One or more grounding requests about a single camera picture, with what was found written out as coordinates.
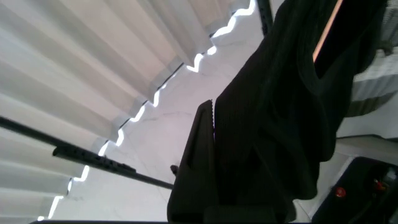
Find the black cloth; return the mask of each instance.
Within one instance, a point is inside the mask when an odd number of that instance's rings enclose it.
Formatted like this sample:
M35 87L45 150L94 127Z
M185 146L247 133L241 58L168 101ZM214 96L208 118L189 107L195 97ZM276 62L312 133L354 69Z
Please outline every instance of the black cloth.
M350 104L353 77L371 63L386 7L344 0L313 63L336 0L286 0L274 25L215 104L216 183L221 205L266 205L278 221L292 200L317 194Z

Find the curtain fold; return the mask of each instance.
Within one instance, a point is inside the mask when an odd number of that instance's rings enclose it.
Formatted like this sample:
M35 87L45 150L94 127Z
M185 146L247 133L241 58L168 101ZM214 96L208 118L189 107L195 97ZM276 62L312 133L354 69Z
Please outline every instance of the curtain fold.
M249 0L0 1L0 117L101 154L174 71L194 67L213 46L210 36L248 7ZM0 128L0 221L51 217L54 196L67 196L84 167L52 157L55 148Z

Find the white floor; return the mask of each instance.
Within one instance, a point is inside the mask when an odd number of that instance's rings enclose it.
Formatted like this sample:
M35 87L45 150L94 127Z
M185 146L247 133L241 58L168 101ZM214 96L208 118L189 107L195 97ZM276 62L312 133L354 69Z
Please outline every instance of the white floor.
M204 54L199 72L182 67L160 92L159 105L147 105L138 122L125 125L123 143L109 147L106 156L173 183L169 167L180 161L197 107L216 99L262 38L257 9L239 16L231 33L213 39L217 51ZM53 219L166 221L169 195L169 190L90 169L87 180L60 201Z

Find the gray striped cloth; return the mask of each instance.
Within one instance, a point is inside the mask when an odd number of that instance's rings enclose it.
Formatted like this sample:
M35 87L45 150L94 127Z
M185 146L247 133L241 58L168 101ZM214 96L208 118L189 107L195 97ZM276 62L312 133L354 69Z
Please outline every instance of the gray striped cloth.
M369 68L354 77L346 117L368 114L398 92L398 0L390 0L383 19L381 50Z

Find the red button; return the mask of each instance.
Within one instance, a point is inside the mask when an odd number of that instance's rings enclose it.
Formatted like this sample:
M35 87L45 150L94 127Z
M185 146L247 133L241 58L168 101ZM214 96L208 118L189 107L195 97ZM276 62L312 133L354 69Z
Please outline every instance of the red button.
M344 188L338 187L336 189L336 196L337 197L345 197L345 195L346 195L346 190Z

